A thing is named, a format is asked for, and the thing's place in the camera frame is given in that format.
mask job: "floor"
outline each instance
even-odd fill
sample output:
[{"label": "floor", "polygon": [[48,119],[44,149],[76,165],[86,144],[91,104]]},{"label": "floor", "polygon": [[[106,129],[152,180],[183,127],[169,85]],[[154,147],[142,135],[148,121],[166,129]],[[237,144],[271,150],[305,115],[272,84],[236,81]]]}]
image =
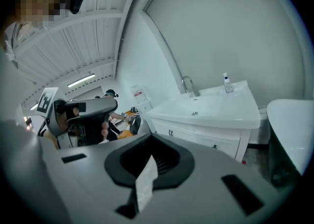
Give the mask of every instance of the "floor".
[{"label": "floor", "polygon": [[252,168],[270,183],[268,171],[268,150],[247,148],[242,162],[245,166]]}]

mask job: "yellow object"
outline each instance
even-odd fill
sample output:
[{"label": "yellow object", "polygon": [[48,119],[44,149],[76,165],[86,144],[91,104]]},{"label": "yellow object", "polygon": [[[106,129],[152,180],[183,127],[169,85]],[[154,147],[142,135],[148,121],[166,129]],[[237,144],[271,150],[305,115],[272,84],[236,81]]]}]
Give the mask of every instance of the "yellow object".
[{"label": "yellow object", "polygon": [[129,138],[132,136],[133,136],[133,134],[129,130],[125,130],[120,134],[120,136],[118,137],[118,140]]}]

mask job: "white sink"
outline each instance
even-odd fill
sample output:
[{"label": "white sink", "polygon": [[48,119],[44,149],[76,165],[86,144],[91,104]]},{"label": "white sink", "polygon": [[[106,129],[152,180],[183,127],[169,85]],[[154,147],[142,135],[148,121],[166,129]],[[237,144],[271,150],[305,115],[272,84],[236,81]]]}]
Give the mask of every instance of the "white sink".
[{"label": "white sink", "polygon": [[256,129],[260,113],[247,81],[233,84],[226,93],[224,86],[200,91],[199,97],[181,94],[149,111],[152,118],[222,128]]}]

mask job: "finger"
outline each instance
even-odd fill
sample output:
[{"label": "finger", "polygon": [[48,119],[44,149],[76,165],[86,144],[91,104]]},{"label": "finger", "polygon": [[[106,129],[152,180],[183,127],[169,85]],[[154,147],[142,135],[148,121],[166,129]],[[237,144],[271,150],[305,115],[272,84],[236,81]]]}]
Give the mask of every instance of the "finger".
[{"label": "finger", "polygon": [[104,136],[106,138],[107,135],[108,135],[108,130],[103,129],[102,130],[102,136]]},{"label": "finger", "polygon": [[73,114],[75,115],[75,117],[77,117],[79,115],[79,109],[73,108]]},{"label": "finger", "polygon": [[103,129],[107,130],[109,128],[109,124],[107,122],[104,122],[102,124]]}]

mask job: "white tissue paper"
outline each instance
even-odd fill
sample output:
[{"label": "white tissue paper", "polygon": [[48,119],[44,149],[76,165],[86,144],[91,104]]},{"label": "white tissue paper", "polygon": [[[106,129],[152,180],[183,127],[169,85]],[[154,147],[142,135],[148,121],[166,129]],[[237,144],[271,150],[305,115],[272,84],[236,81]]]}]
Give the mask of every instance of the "white tissue paper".
[{"label": "white tissue paper", "polygon": [[158,177],[156,161],[151,155],[142,173],[135,181],[137,205],[139,212],[145,208],[153,196],[153,181]]}]

